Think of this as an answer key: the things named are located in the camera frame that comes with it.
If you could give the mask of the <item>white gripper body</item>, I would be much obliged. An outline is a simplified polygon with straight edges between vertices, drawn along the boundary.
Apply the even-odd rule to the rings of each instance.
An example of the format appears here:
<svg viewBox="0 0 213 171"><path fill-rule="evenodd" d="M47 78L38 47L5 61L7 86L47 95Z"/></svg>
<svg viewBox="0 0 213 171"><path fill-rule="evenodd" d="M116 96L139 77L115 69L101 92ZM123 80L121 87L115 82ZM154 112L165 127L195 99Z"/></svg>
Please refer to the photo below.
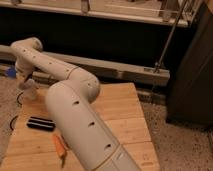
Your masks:
<svg viewBox="0 0 213 171"><path fill-rule="evenodd" d="M29 100L37 99L37 86L36 82L32 79L26 79L25 77L19 75L17 77L18 88L24 92L24 95Z"/></svg>

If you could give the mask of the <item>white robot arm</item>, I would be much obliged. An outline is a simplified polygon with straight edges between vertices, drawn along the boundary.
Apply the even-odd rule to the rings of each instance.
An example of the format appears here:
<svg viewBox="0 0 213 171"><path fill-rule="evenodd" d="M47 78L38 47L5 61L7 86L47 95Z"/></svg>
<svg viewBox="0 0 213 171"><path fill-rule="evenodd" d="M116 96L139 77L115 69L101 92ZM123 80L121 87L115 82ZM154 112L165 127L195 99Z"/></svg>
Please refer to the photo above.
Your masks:
<svg viewBox="0 0 213 171"><path fill-rule="evenodd" d="M15 41L16 71L24 78L40 69L57 82L47 90L45 106L85 171L140 171L91 104L100 93L98 78L87 70L46 55L36 37Z"/></svg>

